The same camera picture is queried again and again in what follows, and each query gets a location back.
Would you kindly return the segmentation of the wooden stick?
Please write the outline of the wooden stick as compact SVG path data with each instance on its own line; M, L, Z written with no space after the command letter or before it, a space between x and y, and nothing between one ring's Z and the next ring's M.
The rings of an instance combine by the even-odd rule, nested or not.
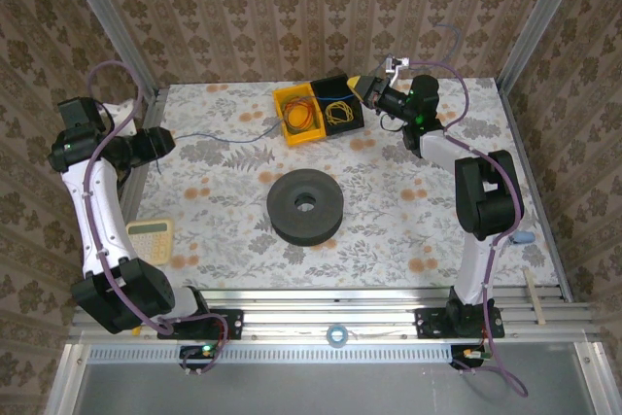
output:
M535 276L529 267L523 268L523 275L526 281L526 286L527 286L527 290L528 290L529 297L531 300L531 304L533 306L534 313L536 315L536 323L539 326L545 326L546 320L544 317L544 313L543 313L543 309L540 303L539 296L537 294Z

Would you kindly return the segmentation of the black foam spool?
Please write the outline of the black foam spool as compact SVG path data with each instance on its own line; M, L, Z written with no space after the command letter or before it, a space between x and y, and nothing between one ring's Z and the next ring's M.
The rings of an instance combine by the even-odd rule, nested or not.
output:
M286 242L320 245L339 230L344 214L341 187L327 173L304 168L280 177L266 198L268 218Z

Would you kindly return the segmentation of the grey metal tray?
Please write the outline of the grey metal tray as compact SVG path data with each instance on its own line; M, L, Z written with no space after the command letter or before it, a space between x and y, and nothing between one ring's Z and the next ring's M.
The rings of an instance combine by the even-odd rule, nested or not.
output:
M136 345L69 345L45 415L622 415L598 342L504 344L526 386L518 396L489 366L268 362L255 346L201 376Z

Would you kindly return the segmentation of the blue tape roll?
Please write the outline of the blue tape roll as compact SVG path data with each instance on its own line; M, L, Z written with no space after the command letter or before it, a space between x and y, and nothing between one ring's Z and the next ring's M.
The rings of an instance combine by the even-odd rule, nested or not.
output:
M343 348L349 339L349 331L341 324L330 325L326 332L328 345L335 349Z

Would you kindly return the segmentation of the black plastic bin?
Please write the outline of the black plastic bin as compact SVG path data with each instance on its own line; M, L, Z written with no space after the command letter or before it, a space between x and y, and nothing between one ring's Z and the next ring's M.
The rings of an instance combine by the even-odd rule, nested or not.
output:
M347 86L345 74L310 83L328 137L364 127L362 105Z

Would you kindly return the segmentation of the yellow plastic bin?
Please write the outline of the yellow plastic bin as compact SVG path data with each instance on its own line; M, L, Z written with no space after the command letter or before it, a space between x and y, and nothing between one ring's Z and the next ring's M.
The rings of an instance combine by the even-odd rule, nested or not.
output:
M327 136L319 103L309 83L278 88L272 96L290 147Z

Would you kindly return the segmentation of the floral tablecloth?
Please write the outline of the floral tablecloth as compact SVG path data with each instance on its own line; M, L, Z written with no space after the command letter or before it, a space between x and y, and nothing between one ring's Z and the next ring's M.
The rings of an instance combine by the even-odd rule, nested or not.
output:
M289 147L272 83L176 85L162 123L177 139L153 165L138 210L170 218L164 272L206 289L448 287L464 231L454 178L408 152L396 121L363 114L364 127ZM340 229L302 248L273 230L266 198L301 168L329 174L344 195Z

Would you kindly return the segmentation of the small black electronics board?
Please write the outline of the small black electronics board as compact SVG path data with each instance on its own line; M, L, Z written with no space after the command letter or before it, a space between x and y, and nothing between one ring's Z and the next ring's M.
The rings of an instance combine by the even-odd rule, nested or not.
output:
M452 345L450 365L458 370L473 369L482 366L492 357L493 354L487 352L483 345Z
M179 359L182 361L210 362L215 358L219 351L217 344L200 344L182 346L179 352Z

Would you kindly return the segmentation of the cream calculator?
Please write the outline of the cream calculator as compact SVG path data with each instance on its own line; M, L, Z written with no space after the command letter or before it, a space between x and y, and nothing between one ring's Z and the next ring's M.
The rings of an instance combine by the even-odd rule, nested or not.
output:
M138 257L153 266L167 264L172 256L174 223L171 219L133 221L126 226Z

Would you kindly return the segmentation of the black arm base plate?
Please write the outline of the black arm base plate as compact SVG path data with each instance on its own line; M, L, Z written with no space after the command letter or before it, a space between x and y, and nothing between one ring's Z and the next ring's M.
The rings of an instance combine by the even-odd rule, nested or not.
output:
M240 340L244 327L244 312L241 309L214 309L210 318L204 318L207 311L198 311L180 322L173 323L171 335L157 334L158 339L176 340L218 340L224 336L221 316L227 323L228 340Z
M482 314L476 314L471 323L454 324L445 308L415 310L415 326L419 338L482 338L487 331Z

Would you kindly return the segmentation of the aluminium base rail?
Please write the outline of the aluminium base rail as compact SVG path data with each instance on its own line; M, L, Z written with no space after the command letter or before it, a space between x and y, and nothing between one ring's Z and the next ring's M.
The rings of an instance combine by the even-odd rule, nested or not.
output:
M586 303L566 302L558 287L536 287L546 320L536 315L526 286L494 293L506 343L595 339L598 328ZM330 325L341 324L357 344L409 343L417 338L415 310L441 307L449 292L423 289L205 290L211 308L244 312L244 343L319 344Z

